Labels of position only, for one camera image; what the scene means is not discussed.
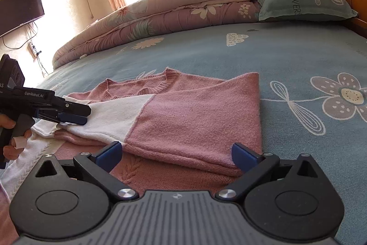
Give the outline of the pink and cream sweater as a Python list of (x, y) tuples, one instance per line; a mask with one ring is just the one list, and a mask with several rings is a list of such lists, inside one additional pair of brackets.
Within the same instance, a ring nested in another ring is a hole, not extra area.
[(123, 158), (112, 174), (142, 193), (217, 191), (241, 175), (231, 158), (234, 143), (262, 151), (257, 73), (222, 80), (167, 68), (139, 80), (105, 80), (68, 99), (91, 107), (87, 123), (37, 122), (1, 177), (2, 244), (17, 239), (9, 204), (44, 154), (71, 159), (118, 141)]

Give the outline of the white power strip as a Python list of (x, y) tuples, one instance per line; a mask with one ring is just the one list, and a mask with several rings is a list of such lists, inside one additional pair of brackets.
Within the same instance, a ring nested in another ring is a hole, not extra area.
[(27, 49), (34, 60), (38, 59), (39, 55), (42, 53), (42, 51), (38, 50), (32, 42), (28, 42)]

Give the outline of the teal floral bed sheet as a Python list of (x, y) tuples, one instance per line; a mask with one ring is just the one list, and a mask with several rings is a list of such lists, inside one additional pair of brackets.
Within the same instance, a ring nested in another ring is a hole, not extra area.
[(63, 96), (166, 67), (225, 80), (258, 72), (264, 149), (289, 159), (312, 154), (345, 206), (338, 240), (366, 243), (366, 105), (322, 90), (329, 83), (366, 93), (365, 38), (291, 22), (207, 27), (91, 54), (57, 68), (42, 88)]

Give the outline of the folded pink floral quilt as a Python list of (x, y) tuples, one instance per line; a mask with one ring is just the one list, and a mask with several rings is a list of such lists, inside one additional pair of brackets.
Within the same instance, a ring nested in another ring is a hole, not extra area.
[(89, 25), (55, 52), (52, 65), (59, 68), (82, 55), (146, 37), (258, 22), (259, 10), (256, 0), (140, 0)]

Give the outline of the teal flowers pillow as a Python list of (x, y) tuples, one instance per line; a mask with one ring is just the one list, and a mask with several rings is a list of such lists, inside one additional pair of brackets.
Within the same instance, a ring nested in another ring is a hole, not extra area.
[(306, 20), (339, 21), (358, 13), (345, 0), (258, 0), (260, 21)]

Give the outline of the black wall television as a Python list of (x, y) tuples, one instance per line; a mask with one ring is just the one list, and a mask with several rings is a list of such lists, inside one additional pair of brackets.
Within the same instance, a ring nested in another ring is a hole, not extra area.
[(42, 0), (0, 0), (1, 37), (45, 14)]

